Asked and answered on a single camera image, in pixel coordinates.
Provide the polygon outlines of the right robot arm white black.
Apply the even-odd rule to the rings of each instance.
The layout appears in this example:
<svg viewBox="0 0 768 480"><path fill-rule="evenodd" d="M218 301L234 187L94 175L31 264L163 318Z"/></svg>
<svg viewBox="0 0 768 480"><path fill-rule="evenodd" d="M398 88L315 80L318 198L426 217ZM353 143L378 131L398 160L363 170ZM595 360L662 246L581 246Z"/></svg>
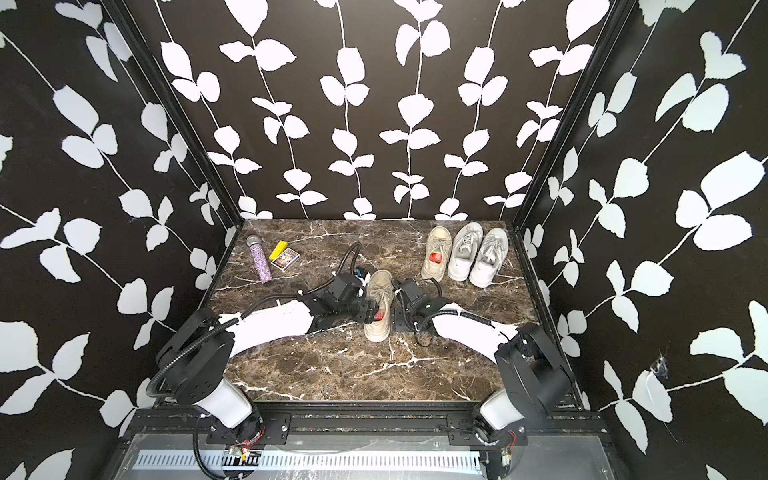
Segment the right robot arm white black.
<svg viewBox="0 0 768 480"><path fill-rule="evenodd" d="M480 421L494 431L510 424L543 422L569 392L566 361L547 333L535 323L519 327L470 312L442 295L429 295L413 279L394 282L393 322L415 334L419 344L442 338L458 342L490 359L503 389L484 400Z"/></svg>

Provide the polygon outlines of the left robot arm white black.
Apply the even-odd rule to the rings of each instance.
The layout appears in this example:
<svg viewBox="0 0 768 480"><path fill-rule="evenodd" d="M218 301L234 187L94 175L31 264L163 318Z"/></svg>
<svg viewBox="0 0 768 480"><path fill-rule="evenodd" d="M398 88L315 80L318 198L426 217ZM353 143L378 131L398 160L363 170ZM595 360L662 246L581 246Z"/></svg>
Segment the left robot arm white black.
<svg viewBox="0 0 768 480"><path fill-rule="evenodd" d="M378 304L366 297L364 276L356 272L362 249L349 246L332 277L308 291L271 294L229 317L209 308L196 310L156 356L158 372L146 393L171 398L215 419L236 437L254 437L265 428L254 402L224 376L229 360L256 346L329 330L339 322L370 324Z"/></svg>

